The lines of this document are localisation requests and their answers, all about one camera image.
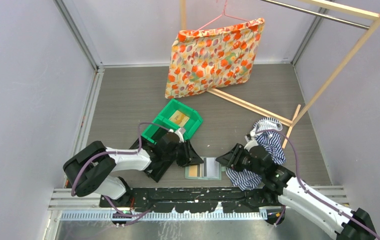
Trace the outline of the green card holder wallet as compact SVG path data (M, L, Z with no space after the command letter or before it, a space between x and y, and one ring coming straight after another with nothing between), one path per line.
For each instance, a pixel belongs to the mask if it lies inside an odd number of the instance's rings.
M203 157L204 163L185 167L185 179L215 180L222 179L222 165L215 157Z

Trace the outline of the blue white striped cloth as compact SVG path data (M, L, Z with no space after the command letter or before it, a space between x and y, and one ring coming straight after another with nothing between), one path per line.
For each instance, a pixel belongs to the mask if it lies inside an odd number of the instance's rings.
M282 165L286 162L281 144L282 123L272 117L263 117L253 124L251 131L246 135L245 148L249 153L260 153L261 157L268 157L275 164ZM233 186L240 190L253 190L262 181L262 177L250 170L227 169L226 175Z

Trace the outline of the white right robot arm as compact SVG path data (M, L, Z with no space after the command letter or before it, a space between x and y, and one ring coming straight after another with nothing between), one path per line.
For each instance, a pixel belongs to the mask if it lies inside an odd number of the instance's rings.
M327 198L294 172L276 164L262 146L246 149L238 143L232 150L217 157L216 161L231 170L248 170L260 175L266 203L280 203L295 210L335 240L379 238L365 210L358 208L354 211Z

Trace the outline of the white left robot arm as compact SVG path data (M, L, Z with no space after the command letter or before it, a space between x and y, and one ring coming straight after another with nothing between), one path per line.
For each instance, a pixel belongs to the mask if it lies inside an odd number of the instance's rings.
M130 188L113 173L136 170L159 182L172 163L183 168L204 163L191 142L177 130L156 133L154 142L140 137L136 144L133 149L114 149L97 140L66 161L63 171L72 185L72 195L97 193L125 207L131 200Z

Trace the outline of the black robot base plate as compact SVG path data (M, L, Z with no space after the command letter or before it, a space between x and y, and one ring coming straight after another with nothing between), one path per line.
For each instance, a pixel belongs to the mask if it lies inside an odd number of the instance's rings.
M261 188L242 191L237 187L136 187L119 200L117 208L133 208L153 213L212 213L222 208L225 213L254 213L260 209L283 211L272 193Z

